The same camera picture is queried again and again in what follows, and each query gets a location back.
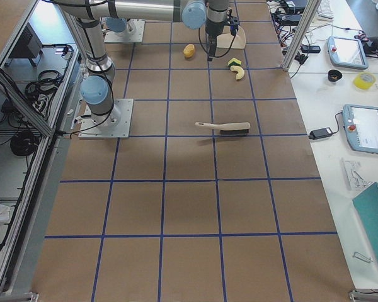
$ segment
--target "black round object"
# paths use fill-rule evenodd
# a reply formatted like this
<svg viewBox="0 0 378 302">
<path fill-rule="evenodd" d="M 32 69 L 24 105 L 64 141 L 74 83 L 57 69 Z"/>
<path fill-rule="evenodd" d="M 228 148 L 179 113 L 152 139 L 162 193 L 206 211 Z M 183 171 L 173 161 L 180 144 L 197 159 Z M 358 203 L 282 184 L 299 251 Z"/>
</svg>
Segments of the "black round object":
<svg viewBox="0 0 378 302">
<path fill-rule="evenodd" d="M 330 82 L 337 82 L 343 77 L 343 74 L 339 70 L 331 69 L 328 72 L 328 80 Z"/>
<path fill-rule="evenodd" d="M 24 130 L 11 138 L 10 148 L 14 155 L 28 156 L 35 152 L 39 139 L 31 131 Z"/>
</svg>

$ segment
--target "gray floor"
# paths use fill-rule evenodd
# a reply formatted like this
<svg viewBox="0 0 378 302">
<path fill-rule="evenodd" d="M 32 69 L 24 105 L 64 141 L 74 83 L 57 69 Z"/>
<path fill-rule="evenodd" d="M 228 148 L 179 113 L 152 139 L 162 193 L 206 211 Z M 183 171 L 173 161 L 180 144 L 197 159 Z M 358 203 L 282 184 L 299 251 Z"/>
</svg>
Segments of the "gray floor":
<svg viewBox="0 0 378 302">
<path fill-rule="evenodd" d="M 371 0 L 346 0 L 368 36 L 378 36 L 378 10 Z"/>
</svg>

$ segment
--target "tablet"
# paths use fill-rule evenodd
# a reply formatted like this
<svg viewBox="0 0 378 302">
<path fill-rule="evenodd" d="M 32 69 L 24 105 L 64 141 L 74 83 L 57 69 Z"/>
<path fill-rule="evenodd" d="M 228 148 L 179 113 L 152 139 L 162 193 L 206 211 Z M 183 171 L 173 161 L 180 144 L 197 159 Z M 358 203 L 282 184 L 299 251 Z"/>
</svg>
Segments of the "tablet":
<svg viewBox="0 0 378 302">
<path fill-rule="evenodd" d="M 334 66 L 353 69 L 368 68 L 368 61 L 360 40 L 331 36 L 327 44 L 330 61 Z"/>
<path fill-rule="evenodd" d="M 346 137 L 353 150 L 378 154 L 378 107 L 343 107 Z"/>
</svg>

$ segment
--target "white table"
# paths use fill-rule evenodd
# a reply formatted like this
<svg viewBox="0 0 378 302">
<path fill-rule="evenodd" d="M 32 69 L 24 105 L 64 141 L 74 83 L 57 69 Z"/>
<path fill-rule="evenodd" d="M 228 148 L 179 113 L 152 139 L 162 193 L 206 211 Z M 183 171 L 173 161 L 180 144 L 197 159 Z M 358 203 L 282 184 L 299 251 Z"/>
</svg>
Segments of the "white table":
<svg viewBox="0 0 378 302">
<path fill-rule="evenodd" d="M 335 14 L 334 25 L 360 28 L 345 0 L 332 0 L 331 6 Z M 319 24 L 325 22 L 317 21 L 311 26 Z M 375 74 L 376 84 L 368 91 L 359 90 L 353 85 L 359 70 L 334 67 L 330 62 L 326 42 L 323 40 L 332 35 L 331 26 L 314 30 L 313 33 L 312 42 L 320 45 L 322 51 L 309 55 L 307 62 L 292 79 L 292 84 L 307 132 L 328 126 L 335 131 L 335 114 L 342 110 L 344 104 L 378 106 L 378 60 L 369 59 L 369 68 L 366 70 Z M 353 37 L 356 34 L 356 31 L 333 28 L 335 36 Z M 295 72 L 298 66 L 299 63 L 294 61 L 290 72 Z M 340 70 L 343 78 L 336 83 L 329 82 L 327 73 L 330 69 Z M 353 151 L 348 146 L 341 117 L 339 120 L 339 133 L 327 139 L 311 141 L 311 146 L 353 283 L 357 289 L 378 289 L 377 263 L 366 263 L 353 257 L 358 252 L 375 261 L 375 255 L 352 203 L 352 198 L 359 192 L 348 189 L 342 163 L 343 159 L 359 161 L 362 165 L 359 170 L 362 177 L 366 181 L 378 182 L 378 155 Z"/>
</svg>

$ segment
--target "yellow tape roll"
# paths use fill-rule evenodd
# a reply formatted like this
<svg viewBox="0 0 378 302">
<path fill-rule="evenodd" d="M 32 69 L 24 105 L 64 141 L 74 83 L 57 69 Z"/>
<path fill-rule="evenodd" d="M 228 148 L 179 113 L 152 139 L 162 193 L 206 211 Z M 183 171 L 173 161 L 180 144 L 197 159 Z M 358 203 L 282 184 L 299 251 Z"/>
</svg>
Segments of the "yellow tape roll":
<svg viewBox="0 0 378 302">
<path fill-rule="evenodd" d="M 356 87 L 367 90 L 374 85 L 375 81 L 376 78 L 373 74 L 370 74 L 369 72 L 360 72 L 354 79 L 353 83 Z"/>
</svg>

